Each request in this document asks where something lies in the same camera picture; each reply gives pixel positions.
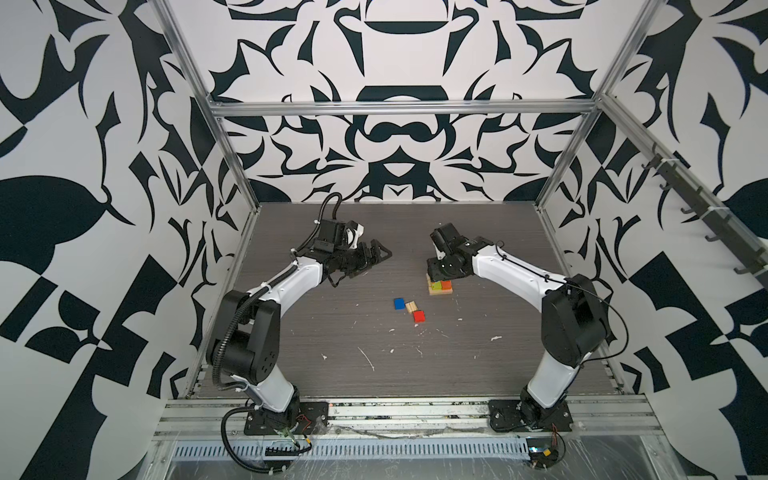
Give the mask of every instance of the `black and white backdrop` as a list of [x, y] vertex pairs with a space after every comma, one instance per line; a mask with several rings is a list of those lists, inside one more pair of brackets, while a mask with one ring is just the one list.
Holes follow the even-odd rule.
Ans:
[[580, 98], [602, 80], [641, 6], [641, 0], [170, 3], [215, 101], [366, 100], [381, 85], [402, 86], [406, 96], [409, 87], [428, 86], [434, 100], [459, 99], [474, 84], [492, 98]]
[[2, 477], [120, 478], [249, 208], [144, 0], [3, 2], [0, 27]]
[[535, 200], [578, 114], [228, 118], [261, 201]]
[[[768, 5], [670, 0], [616, 88], [620, 101], [768, 237]], [[603, 116], [547, 212], [574, 273], [630, 320], [619, 357], [692, 475], [768, 475], [768, 293]], [[626, 340], [611, 314], [611, 350]]]
[[[590, 98], [641, 0], [171, 0], [214, 101]], [[261, 201], [534, 200], [576, 114], [229, 118]]]

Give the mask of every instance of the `aluminum frame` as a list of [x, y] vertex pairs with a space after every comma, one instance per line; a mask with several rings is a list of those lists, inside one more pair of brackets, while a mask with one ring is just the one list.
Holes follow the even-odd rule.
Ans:
[[327, 101], [327, 102], [213, 102], [217, 117], [282, 115], [392, 115], [392, 114], [508, 114], [584, 113], [594, 108], [591, 99], [446, 100], [446, 101]]
[[150, 0], [150, 4], [152, 5], [154, 14], [163, 29], [165, 41], [168, 42], [170, 50], [176, 55], [176, 58], [179, 61], [181, 73], [184, 74], [184, 78], [187, 80], [187, 83], [192, 90], [192, 94], [197, 102], [197, 106], [200, 107], [200, 111], [203, 114], [205, 123], [208, 125], [208, 129], [221, 148], [221, 152], [224, 155], [224, 161], [227, 162], [227, 166], [230, 168], [230, 171], [235, 178], [237, 187], [246, 198], [245, 201], [248, 203], [250, 210], [255, 212], [259, 207], [259, 201], [256, 199], [256, 195], [250, 187], [248, 177], [243, 170], [243, 164], [240, 163], [240, 157], [237, 156], [237, 153], [230, 143], [227, 132], [224, 131], [221, 126], [221, 119], [217, 119], [210, 109], [208, 93], [202, 78], [200, 78], [200, 71], [197, 69], [197, 65], [192, 58], [189, 48], [187, 48], [187, 43], [184, 41], [184, 36], [181, 33], [181, 29], [174, 17], [173, 11], [168, 5], [167, 0]]
[[[624, 75], [624, 72], [627, 70], [629, 62], [635, 54], [637, 54], [637, 51], [640, 50], [640, 46], [648, 36], [648, 30], [653, 24], [657, 13], [666, 4], [667, 0], [646, 0], [643, 4], [627, 37], [624, 38], [614, 60], [611, 62], [611, 67], [608, 69], [607, 74], [603, 77], [598, 89], [592, 96], [592, 99], [596, 104], [601, 96], [613, 91], [616, 84], [621, 80], [622, 75]], [[568, 171], [568, 168], [573, 163], [579, 147], [587, 139], [587, 136], [591, 132], [594, 123], [598, 120], [599, 116], [600, 111], [598, 108], [595, 108], [590, 114], [582, 117], [581, 122], [574, 129], [574, 133], [568, 140], [568, 144], [565, 146], [563, 153], [557, 159], [557, 163], [554, 165], [551, 175], [536, 199], [536, 204], [539, 207], [546, 207], [547, 202], [552, 198], [554, 192], [557, 191], [565, 172]]]
[[[303, 402], [333, 404], [329, 409], [328, 429], [320, 434], [331, 438], [418, 436], [425, 432], [436, 438], [498, 436], [500, 434], [488, 426], [488, 401], [492, 399], [519, 397], [302, 397]], [[171, 400], [157, 424], [153, 440], [219, 439], [223, 414], [242, 406], [243, 401]], [[645, 395], [573, 395], [568, 396], [567, 401], [579, 435], [664, 435]], [[244, 426], [244, 414], [234, 415], [227, 423], [232, 436], [242, 435]], [[550, 432], [525, 432], [523, 436], [549, 435]]]
[[659, 140], [625, 106], [611, 94], [602, 94], [598, 98], [598, 108], [602, 110], [616, 127], [627, 135], [629, 141], [649, 160], [661, 155], [662, 158], [674, 158]]

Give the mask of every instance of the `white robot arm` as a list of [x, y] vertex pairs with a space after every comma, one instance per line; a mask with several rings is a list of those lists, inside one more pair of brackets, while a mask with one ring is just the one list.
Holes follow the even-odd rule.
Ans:
[[526, 263], [488, 240], [470, 240], [448, 223], [431, 235], [438, 255], [427, 260], [432, 281], [477, 275], [498, 283], [541, 312], [544, 357], [521, 393], [516, 412], [492, 415], [491, 427], [507, 432], [518, 427], [547, 428], [564, 408], [566, 389], [584, 361], [611, 334], [601, 299], [584, 276], [566, 278]]
[[[324, 220], [323, 211], [333, 197], [341, 201], [340, 194], [326, 198], [314, 231], [301, 246], [291, 250], [293, 262], [256, 288], [247, 292], [232, 290], [224, 296], [207, 346], [214, 385], [222, 390], [244, 391], [265, 415], [266, 425], [286, 435], [296, 424], [300, 403], [298, 389], [277, 366], [280, 318], [304, 293], [324, 280], [338, 286], [342, 279], [360, 275], [392, 256], [377, 240], [371, 240], [370, 246], [359, 241], [362, 225], [336, 220], [339, 202], [333, 219]], [[343, 274], [334, 281], [331, 274], [337, 270]], [[246, 323], [253, 324], [250, 333], [238, 329]], [[223, 376], [230, 381], [223, 381]]]

